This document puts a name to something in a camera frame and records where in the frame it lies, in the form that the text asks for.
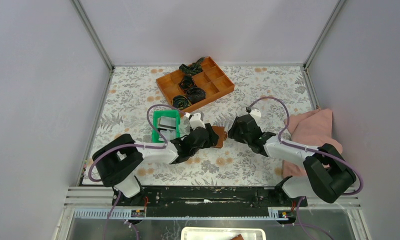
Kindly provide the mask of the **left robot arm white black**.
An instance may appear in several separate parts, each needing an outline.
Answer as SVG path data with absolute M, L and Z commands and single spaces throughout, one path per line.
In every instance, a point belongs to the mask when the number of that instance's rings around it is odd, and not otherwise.
M 105 187 L 111 187 L 122 194 L 128 204 L 138 205 L 143 198 L 142 186 L 135 176 L 141 163 L 181 164 L 193 157 L 198 150 L 214 148 L 220 136 L 209 123 L 203 122 L 199 112 L 185 113 L 191 131 L 188 135 L 164 143 L 136 143 L 130 134 L 123 134 L 110 142 L 92 156 L 93 164 L 88 177 L 96 169 L 99 181 Z

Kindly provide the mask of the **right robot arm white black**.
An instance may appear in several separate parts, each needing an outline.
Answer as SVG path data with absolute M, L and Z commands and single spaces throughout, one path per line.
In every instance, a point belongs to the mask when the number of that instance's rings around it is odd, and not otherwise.
M 356 182 L 356 174 L 345 165 L 333 145 L 306 146 L 285 140 L 275 133 L 262 131 L 257 124 L 260 117 L 257 109 L 236 117 L 228 136 L 248 145 L 256 154 L 304 168 L 305 176 L 289 175 L 275 186 L 274 198 L 279 205 L 287 206 L 297 197 L 318 197 L 331 204 Z

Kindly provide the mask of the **brown leather card holder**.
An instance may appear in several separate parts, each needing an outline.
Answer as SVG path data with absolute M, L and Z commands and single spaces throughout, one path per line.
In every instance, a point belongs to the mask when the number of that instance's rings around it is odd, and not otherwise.
M 223 147 L 224 141 L 227 139 L 228 134 L 225 130 L 224 126 L 212 126 L 213 131 L 218 135 L 218 140 L 215 146 L 213 148 L 218 148 L 221 149 Z

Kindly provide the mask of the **green plastic card box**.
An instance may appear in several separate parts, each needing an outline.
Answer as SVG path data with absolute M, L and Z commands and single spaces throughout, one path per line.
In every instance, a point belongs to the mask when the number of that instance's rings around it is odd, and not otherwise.
M 156 110 L 153 112 L 153 126 L 166 140 L 180 137 L 180 116 L 177 110 Z

